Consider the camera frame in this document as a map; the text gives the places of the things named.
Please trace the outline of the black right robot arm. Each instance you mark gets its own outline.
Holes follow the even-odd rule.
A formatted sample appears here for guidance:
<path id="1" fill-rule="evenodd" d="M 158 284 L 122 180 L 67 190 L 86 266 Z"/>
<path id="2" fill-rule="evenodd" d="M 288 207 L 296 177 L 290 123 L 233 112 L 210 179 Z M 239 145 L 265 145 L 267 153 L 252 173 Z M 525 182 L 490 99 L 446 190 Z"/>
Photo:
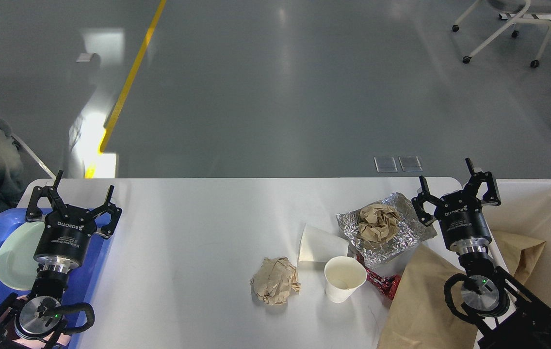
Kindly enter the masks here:
<path id="1" fill-rule="evenodd" d="M 483 207 L 501 204 L 496 178 L 465 161 L 470 177 L 463 188 L 436 197 L 420 176 L 411 199 L 418 221 L 426 227 L 439 223 L 444 246 L 464 268 L 445 282 L 445 303 L 451 314 L 477 327 L 481 349 L 551 349 L 551 308 L 489 252 L 493 239 Z"/>

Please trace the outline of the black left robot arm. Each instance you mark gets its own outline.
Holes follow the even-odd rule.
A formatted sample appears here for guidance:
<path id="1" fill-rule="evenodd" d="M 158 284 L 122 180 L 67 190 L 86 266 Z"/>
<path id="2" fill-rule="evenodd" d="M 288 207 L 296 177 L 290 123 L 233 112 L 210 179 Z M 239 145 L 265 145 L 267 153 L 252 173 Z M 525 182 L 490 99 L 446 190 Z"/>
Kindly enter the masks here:
<path id="1" fill-rule="evenodd" d="M 0 303 L 0 348 L 62 348 L 62 337 L 87 331 L 95 323 L 90 303 L 66 303 L 64 298 L 71 273 L 87 259 L 92 238 L 109 240 L 123 210 L 113 202 L 113 185 L 98 207 L 65 203 L 58 192 L 62 176 L 59 171 L 52 185 L 32 190 L 24 221 L 42 226 L 33 252 L 36 274 L 27 294 L 10 292 Z"/>

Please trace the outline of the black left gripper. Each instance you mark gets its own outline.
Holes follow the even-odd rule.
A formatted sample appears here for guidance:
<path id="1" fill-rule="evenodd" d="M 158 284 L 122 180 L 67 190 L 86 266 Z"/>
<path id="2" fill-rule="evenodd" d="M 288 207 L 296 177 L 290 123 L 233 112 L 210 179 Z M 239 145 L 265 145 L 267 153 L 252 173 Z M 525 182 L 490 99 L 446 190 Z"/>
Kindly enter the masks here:
<path id="1" fill-rule="evenodd" d="M 51 186 L 34 187 L 26 208 L 25 221 L 43 219 L 38 203 L 42 197 L 47 198 L 52 212 L 45 216 L 45 227 L 33 258 L 41 265 L 58 258 L 68 260 L 69 267 L 76 269 L 85 261 L 92 236 L 104 240 L 113 237 L 123 210 L 112 203 L 114 186 L 109 186 L 105 201 L 96 208 L 67 206 L 58 194 L 63 175 L 64 171 L 59 170 Z M 106 216 L 108 221 L 99 227 L 97 219 L 102 216 Z"/>

